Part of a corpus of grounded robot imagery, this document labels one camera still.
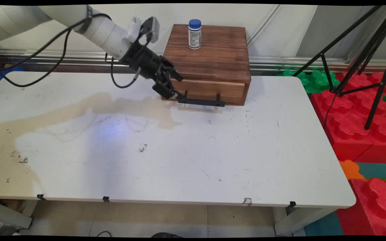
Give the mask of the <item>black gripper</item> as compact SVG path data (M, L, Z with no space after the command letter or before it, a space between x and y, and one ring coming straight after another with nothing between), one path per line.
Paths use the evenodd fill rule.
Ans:
M155 84L152 89L164 99L180 100L181 95L173 87L173 82L170 77L167 77L167 73L179 82L183 80L183 76L177 72L174 64L164 56L157 55L147 46L135 42L130 45L119 62L128 65L136 75L153 79Z

